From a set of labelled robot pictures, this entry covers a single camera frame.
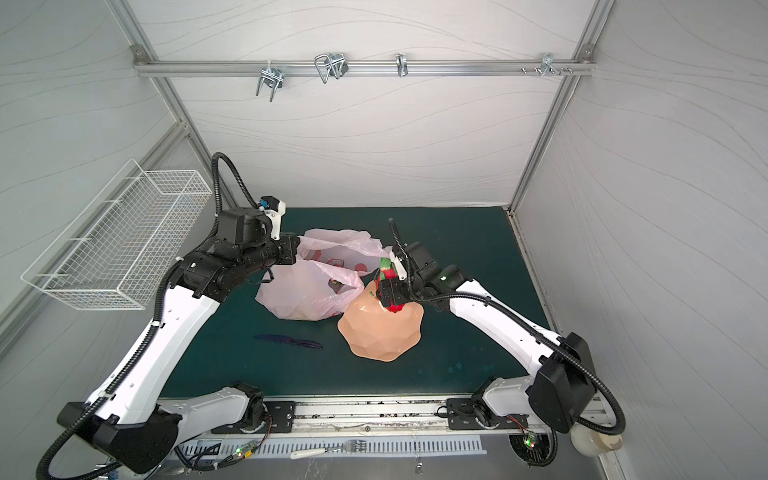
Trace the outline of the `pink green dragon fruit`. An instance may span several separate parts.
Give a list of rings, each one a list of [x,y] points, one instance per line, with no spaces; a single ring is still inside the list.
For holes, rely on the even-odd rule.
[[[404,308],[407,297],[403,285],[393,262],[388,258],[381,258],[378,277],[375,280],[375,296],[387,311],[397,313]]]

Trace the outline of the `pink plastic bag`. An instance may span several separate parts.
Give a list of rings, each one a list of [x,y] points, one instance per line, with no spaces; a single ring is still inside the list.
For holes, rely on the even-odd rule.
[[[255,300],[283,320],[319,321],[344,313],[363,278],[391,249],[367,231],[311,229],[299,236],[296,262],[274,266]]]

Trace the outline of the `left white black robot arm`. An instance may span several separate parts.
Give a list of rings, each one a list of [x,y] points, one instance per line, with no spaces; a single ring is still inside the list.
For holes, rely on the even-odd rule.
[[[159,400],[192,340],[232,291],[257,273],[297,259],[298,236],[281,230],[284,202],[274,196],[256,200],[243,187],[247,206],[223,207],[221,163],[237,181],[242,179],[226,154],[212,155],[215,220],[210,233],[163,274],[148,325],[110,376],[86,401],[62,408],[57,421],[64,430],[39,460],[36,478],[52,478],[53,460],[74,436],[111,459],[84,478],[124,469],[144,479],[185,441],[219,427],[250,433],[266,423],[262,392],[243,382],[178,406]]]

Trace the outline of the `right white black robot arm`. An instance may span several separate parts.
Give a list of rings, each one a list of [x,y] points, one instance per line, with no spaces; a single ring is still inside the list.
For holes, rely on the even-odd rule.
[[[447,310],[468,322],[524,367],[523,377],[488,379],[464,408],[444,407],[444,418],[473,418],[495,430],[510,423],[513,452],[528,466],[543,468],[556,458],[561,434],[579,453],[597,457],[623,446],[626,416],[615,395],[596,375],[587,342],[542,327],[490,294],[455,265],[441,267],[419,242],[395,242],[380,265],[375,296],[393,310],[413,304]]]

